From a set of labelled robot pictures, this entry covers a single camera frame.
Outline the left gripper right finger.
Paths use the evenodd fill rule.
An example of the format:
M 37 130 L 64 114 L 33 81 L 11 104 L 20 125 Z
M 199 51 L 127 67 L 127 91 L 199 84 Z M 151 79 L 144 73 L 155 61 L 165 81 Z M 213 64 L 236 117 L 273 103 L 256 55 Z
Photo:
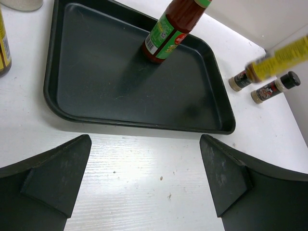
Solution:
M 307 230 L 307 174 L 259 160 L 210 135 L 201 136 L 200 149 L 225 230 Z

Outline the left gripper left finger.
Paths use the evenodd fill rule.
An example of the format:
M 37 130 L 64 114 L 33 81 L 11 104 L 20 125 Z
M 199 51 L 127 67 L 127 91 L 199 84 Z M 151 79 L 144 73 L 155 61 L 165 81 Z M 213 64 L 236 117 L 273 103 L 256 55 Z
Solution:
M 0 169 L 2 231 L 62 231 L 91 150 L 89 135 Z

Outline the yellow label bottle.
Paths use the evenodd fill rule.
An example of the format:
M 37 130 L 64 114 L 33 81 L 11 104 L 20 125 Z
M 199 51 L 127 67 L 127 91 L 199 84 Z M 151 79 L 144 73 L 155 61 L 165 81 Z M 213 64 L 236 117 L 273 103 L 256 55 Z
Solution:
M 245 73 L 251 83 L 259 83 L 307 60 L 308 36 L 305 35 L 274 53 L 251 61 L 246 65 Z
M 12 57 L 4 25 L 2 12 L 0 12 L 0 76 L 6 75 L 12 66 Z

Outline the clear jar black stopper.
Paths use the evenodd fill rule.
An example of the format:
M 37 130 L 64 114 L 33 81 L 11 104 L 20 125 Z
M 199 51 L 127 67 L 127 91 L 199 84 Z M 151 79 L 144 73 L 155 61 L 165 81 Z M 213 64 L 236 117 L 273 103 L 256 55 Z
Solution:
M 22 12 L 38 10 L 43 5 L 43 0 L 0 0 L 1 4 Z

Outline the red sauce bottle green label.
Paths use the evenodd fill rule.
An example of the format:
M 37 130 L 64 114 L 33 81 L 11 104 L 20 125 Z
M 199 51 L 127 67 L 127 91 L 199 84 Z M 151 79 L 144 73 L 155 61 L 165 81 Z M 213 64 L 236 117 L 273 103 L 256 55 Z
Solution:
M 143 54 L 153 63 L 162 63 L 192 31 L 211 2 L 173 0 L 143 42 Z

